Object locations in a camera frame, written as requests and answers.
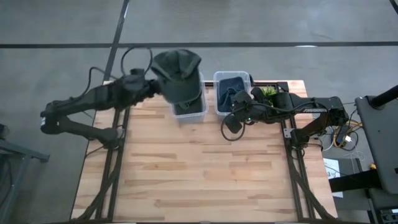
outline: wooden table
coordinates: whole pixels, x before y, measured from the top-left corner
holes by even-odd
[[[307,96],[303,81],[288,83],[291,93]],[[178,124],[161,96],[131,110],[115,222],[297,220],[280,124],[248,126],[241,140],[228,142],[220,133],[212,88],[206,96],[209,112],[198,124]],[[110,127],[113,115],[97,112],[95,126]],[[312,120],[310,114],[295,118],[298,127]],[[99,146],[91,142],[88,152]],[[100,150],[86,158],[72,218],[98,193],[105,157]],[[304,159],[311,190],[336,217],[319,147],[306,148]],[[307,212],[302,192],[300,198]]]

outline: white paper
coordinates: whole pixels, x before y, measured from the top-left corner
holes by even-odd
[[[323,163],[325,165],[325,169],[326,169],[326,173],[328,174],[328,179],[333,179],[336,177],[340,177],[340,168],[338,167],[338,161],[334,160],[334,159],[323,159]],[[332,193],[332,195],[334,197],[339,197],[342,198],[343,197],[343,193],[342,192],[335,192]]]

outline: fabric item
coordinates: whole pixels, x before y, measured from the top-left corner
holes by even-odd
[[[218,82],[217,109],[219,112],[232,112],[232,97],[244,90],[242,77],[227,78]]]
[[[201,113],[204,110],[203,103],[201,101],[201,92],[197,99],[188,103],[179,103],[173,105],[175,115]]]
[[[187,103],[200,96],[200,62],[199,55],[184,49],[169,50],[154,57],[151,69],[169,103]]]

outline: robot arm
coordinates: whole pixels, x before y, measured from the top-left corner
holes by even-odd
[[[324,132],[327,126],[341,126],[348,121],[348,115],[338,97],[301,98],[293,93],[276,93],[265,96],[258,87],[253,88],[251,98],[245,91],[233,97],[233,112],[226,117],[225,125],[237,133],[241,123],[263,122],[272,124],[289,119],[297,113],[320,113],[320,116],[302,129],[289,131],[293,147],[308,143],[310,136]]]
[[[53,101],[40,113],[41,130],[45,134],[71,133],[87,139],[98,139],[107,149],[119,144],[123,130],[114,128],[98,129],[71,121],[67,116],[86,110],[124,109],[138,102],[160,94],[158,81],[145,80],[144,70],[132,70],[108,85],[97,86],[86,94],[64,101]]]

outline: dark blue cloth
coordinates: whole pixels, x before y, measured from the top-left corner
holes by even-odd
[[[217,109],[219,112],[231,112],[232,96],[244,90],[242,77],[227,78],[218,82]]]

